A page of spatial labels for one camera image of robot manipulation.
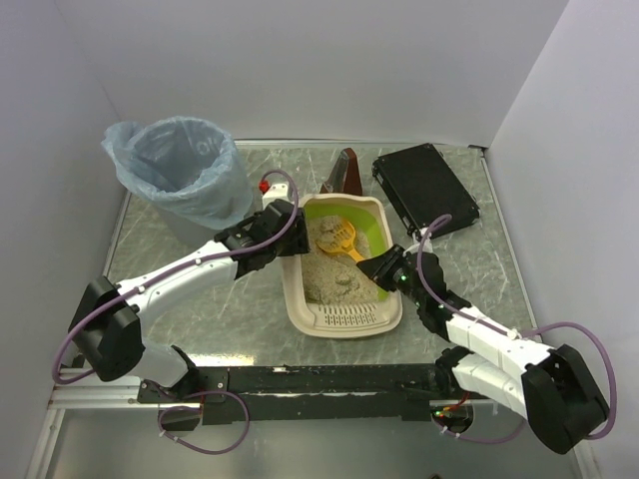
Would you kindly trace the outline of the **beige litter box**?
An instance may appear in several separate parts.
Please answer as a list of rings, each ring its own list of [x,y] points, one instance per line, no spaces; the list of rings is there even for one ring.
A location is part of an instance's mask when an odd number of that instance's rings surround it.
[[[339,216],[356,230],[355,247],[364,259],[387,251],[393,246],[382,203],[373,197],[345,194],[306,195],[300,200],[308,220]],[[301,332],[317,337],[351,339],[385,333],[394,329],[402,316],[401,296],[378,286],[378,300],[372,303],[315,304],[305,298],[302,256],[282,257],[283,287],[287,312]]]

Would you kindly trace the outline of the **yellow litter scoop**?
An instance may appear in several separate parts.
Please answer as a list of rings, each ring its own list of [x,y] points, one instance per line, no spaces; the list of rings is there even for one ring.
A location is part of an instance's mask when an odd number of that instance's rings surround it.
[[[327,230],[316,239],[318,247],[327,254],[345,254],[355,263],[364,261],[364,257],[355,247],[356,230],[344,218],[337,218],[325,224]]]

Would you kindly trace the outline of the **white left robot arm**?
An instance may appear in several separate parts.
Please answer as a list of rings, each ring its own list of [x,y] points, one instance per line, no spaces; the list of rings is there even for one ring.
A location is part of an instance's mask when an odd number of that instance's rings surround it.
[[[309,250],[303,209],[274,200],[162,268],[117,284],[103,276],[95,279],[85,289],[69,332],[104,382],[134,375],[193,392],[200,383],[197,366],[180,347],[146,338],[144,322],[200,289],[233,282],[280,256]]]

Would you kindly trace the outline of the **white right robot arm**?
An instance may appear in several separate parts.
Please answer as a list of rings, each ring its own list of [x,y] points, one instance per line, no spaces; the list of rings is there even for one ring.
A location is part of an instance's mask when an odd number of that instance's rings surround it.
[[[381,289],[409,298],[423,325],[451,343],[436,364],[452,387],[508,407],[558,454],[610,431],[616,400],[603,395],[582,355],[483,314],[448,288],[435,254],[395,245],[357,267]]]

